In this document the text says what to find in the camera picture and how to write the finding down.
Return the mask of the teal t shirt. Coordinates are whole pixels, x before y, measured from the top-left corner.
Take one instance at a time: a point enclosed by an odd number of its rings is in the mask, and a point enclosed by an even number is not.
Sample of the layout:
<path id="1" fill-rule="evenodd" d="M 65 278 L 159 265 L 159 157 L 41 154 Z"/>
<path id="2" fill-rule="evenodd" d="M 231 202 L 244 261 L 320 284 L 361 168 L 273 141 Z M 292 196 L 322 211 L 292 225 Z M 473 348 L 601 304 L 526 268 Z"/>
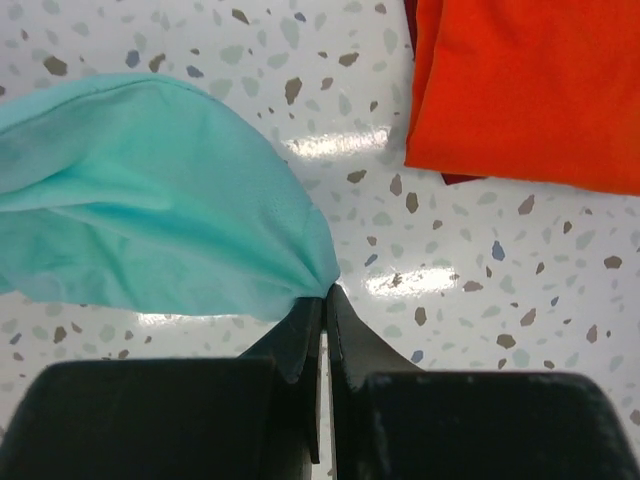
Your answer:
<path id="1" fill-rule="evenodd" d="M 339 275 L 288 163 L 193 85 L 107 74 L 2 104 L 3 293 L 277 321 Z"/>

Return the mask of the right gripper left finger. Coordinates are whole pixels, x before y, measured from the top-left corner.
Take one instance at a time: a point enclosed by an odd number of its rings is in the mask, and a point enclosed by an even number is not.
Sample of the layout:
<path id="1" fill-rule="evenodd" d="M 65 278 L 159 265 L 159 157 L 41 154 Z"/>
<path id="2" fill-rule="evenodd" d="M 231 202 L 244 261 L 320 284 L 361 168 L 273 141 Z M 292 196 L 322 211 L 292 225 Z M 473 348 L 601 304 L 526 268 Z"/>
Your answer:
<path id="1" fill-rule="evenodd" d="M 1 444 L 5 479 L 307 479 L 319 461 L 324 303 L 235 358 L 47 367 Z"/>

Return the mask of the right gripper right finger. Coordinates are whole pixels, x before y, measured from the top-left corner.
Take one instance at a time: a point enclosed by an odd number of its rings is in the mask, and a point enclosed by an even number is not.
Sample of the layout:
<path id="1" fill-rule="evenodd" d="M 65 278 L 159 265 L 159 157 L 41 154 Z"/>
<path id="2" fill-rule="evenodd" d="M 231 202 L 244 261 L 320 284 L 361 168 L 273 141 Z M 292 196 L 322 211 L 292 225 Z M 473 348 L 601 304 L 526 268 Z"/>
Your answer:
<path id="1" fill-rule="evenodd" d="M 333 286 L 325 303 L 338 479 L 635 479 L 604 392 L 573 373 L 424 370 Z"/>

